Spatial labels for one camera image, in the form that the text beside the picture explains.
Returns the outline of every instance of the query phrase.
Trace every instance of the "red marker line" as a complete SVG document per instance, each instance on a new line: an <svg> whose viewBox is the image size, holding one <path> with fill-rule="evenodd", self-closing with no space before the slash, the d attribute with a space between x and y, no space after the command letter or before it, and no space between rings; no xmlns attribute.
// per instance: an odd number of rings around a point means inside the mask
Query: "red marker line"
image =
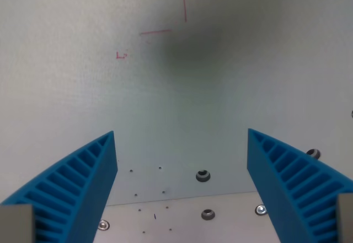
<svg viewBox="0 0 353 243"><path fill-rule="evenodd" d="M171 32L172 30L167 29L167 30L161 30L161 31L152 31L152 32L142 32L140 35L149 35L149 34L160 34L164 32Z"/></svg>
<svg viewBox="0 0 353 243"><path fill-rule="evenodd" d="M185 0L184 0L184 15L185 15L185 22L187 22L188 18L186 16L186 3L185 3Z"/></svg>

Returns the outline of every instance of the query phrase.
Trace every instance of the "blue plastic part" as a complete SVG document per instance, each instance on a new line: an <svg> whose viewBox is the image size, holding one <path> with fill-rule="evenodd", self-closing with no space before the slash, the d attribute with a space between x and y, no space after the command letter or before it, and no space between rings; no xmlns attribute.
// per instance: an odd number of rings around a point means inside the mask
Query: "blue plastic part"
<svg viewBox="0 0 353 243"><path fill-rule="evenodd" d="M92 243L116 173L111 131L55 163L2 204L33 205L37 243Z"/></svg>
<svg viewBox="0 0 353 243"><path fill-rule="evenodd" d="M248 171L283 243L337 242L336 199L346 176L275 138L248 132Z"/></svg>

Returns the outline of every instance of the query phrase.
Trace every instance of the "white panel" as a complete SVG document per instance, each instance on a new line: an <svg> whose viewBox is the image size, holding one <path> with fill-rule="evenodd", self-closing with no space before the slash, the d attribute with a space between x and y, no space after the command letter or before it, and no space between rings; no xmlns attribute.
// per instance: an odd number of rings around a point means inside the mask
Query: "white panel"
<svg viewBox="0 0 353 243"><path fill-rule="evenodd" d="M269 216L255 214L259 204L252 192L108 206L102 219L110 228L98 230L94 243L279 243ZM216 217L203 220L205 209Z"/></svg>
<svg viewBox="0 0 353 243"><path fill-rule="evenodd" d="M352 5L0 0L0 200L109 130L108 204L254 191L249 127L353 177Z"/></svg>

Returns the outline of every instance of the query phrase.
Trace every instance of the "bolt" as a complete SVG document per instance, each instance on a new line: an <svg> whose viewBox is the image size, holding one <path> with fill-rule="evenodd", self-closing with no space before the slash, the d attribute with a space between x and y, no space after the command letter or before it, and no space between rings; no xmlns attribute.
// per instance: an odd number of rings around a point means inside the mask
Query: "bolt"
<svg viewBox="0 0 353 243"><path fill-rule="evenodd" d="M267 209L263 204L260 204L259 206L256 206L255 213L257 215L265 215L267 214Z"/></svg>
<svg viewBox="0 0 353 243"><path fill-rule="evenodd" d="M99 230L108 230L109 229L109 227L110 227L110 224L109 224L109 222L108 221L106 221L106 220L101 220L100 222L99 222L99 225L98 225L98 229Z"/></svg>

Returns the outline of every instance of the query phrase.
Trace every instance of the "metal screw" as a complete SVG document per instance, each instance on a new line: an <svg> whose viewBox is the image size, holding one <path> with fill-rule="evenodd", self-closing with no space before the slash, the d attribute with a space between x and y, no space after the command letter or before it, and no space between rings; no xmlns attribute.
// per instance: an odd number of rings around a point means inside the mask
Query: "metal screw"
<svg viewBox="0 0 353 243"><path fill-rule="evenodd" d="M110 228L110 224L106 220L101 220L98 225L99 230L108 230Z"/></svg>
<svg viewBox="0 0 353 243"><path fill-rule="evenodd" d="M256 206L255 213L257 215L266 215L267 214L267 209L266 209L266 207L263 204L260 204L259 206Z"/></svg>

